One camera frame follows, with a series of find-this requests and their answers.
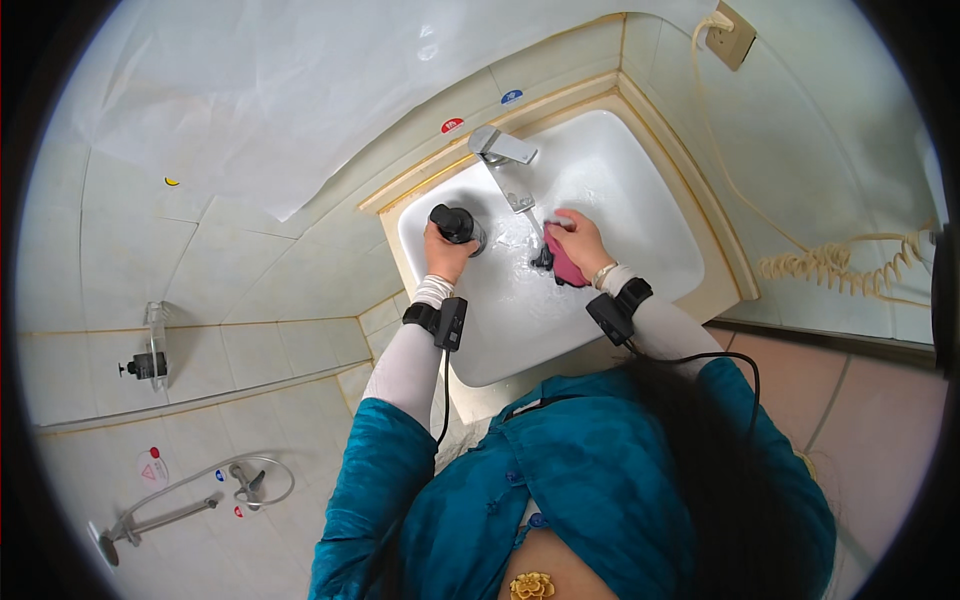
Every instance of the plastic sheet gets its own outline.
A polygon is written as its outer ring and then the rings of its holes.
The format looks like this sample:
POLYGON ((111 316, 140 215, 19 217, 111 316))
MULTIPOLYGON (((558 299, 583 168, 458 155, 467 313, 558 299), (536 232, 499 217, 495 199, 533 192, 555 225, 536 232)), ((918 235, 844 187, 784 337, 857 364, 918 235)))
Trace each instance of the plastic sheet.
POLYGON ((613 12, 692 33, 717 0, 125 0, 50 134, 284 221, 411 108, 613 12))

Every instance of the black cable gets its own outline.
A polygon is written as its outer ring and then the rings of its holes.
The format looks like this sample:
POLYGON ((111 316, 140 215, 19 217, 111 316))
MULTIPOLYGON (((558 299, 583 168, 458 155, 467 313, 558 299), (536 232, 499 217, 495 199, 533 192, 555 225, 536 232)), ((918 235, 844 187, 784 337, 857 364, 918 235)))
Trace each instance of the black cable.
MULTIPOLYGON (((634 346, 634 343, 630 340, 624 342, 624 346, 632 352, 635 356, 640 356, 642 353, 640 350, 634 346)), ((747 440, 749 441, 754 436, 754 426, 756 425, 756 415, 760 411, 760 369, 756 366, 754 359, 747 356, 746 354, 741 354, 740 352, 703 352, 701 354, 694 354, 693 356, 685 356, 684 358, 650 358, 649 356, 643 355, 647 360, 653 361, 655 363, 661 363, 662 365, 680 365, 682 363, 688 363, 691 360, 697 360, 698 358, 719 358, 726 356, 728 358, 739 358, 740 360, 746 361, 750 365, 751 369, 754 370, 754 412, 750 415, 750 427, 747 428, 747 440)))
POLYGON ((444 352, 444 430, 440 432, 437 438, 437 445, 444 440, 446 427, 450 423, 450 350, 444 352))

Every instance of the white arm sleeve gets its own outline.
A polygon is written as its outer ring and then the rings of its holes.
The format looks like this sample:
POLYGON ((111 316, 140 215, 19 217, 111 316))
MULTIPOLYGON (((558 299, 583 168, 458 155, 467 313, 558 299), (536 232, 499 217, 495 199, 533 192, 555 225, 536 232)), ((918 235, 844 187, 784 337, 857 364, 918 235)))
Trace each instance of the white arm sleeve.
MULTIPOLYGON (((613 267, 600 288, 616 297, 627 281, 636 277, 626 265, 613 267)), ((654 295, 644 300, 634 313, 634 341, 652 358, 684 358, 702 352, 721 352, 713 336, 690 318, 682 309, 654 295)), ((701 358, 677 365, 683 375, 696 377, 703 366, 713 360, 701 358)))
MULTIPOLYGON (((442 277, 428 275, 417 286, 414 302, 440 309, 453 293, 442 277)), ((363 397, 375 397, 393 404, 430 430, 430 407, 437 386, 443 351, 433 345, 433 336, 418 324, 402 325, 383 351, 367 382, 363 397)))

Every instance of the chrome faucet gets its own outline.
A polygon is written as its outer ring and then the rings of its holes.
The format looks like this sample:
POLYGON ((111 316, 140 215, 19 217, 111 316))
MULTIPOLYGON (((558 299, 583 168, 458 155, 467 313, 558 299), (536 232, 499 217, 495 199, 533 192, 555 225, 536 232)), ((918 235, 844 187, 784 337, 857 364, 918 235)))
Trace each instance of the chrome faucet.
POLYGON ((521 165, 530 164, 537 155, 536 148, 493 125, 484 125, 471 133, 467 147, 487 165, 514 214, 533 208, 536 202, 524 181, 521 165))
POLYGON ((256 491, 260 489, 260 484, 263 483, 263 478, 267 475, 267 471, 261 470, 253 480, 248 481, 247 475, 243 472, 243 468, 237 463, 233 463, 230 465, 229 473, 234 479, 240 481, 240 489, 233 494, 233 497, 236 498, 241 493, 244 494, 244 501, 248 503, 250 510, 259 511, 260 505, 258 503, 260 502, 260 496, 256 491))

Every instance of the soap dispenser bottle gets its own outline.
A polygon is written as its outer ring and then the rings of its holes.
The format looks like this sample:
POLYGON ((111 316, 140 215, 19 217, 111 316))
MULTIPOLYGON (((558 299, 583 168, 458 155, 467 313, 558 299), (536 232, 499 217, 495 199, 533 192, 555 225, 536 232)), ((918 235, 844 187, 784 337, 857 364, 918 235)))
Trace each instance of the soap dispenser bottle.
POLYGON ((430 211, 430 220, 437 224, 440 235, 451 244, 466 244, 470 240, 476 240, 479 246, 470 258, 487 247, 487 233, 465 208, 450 208, 446 204, 437 204, 430 211))

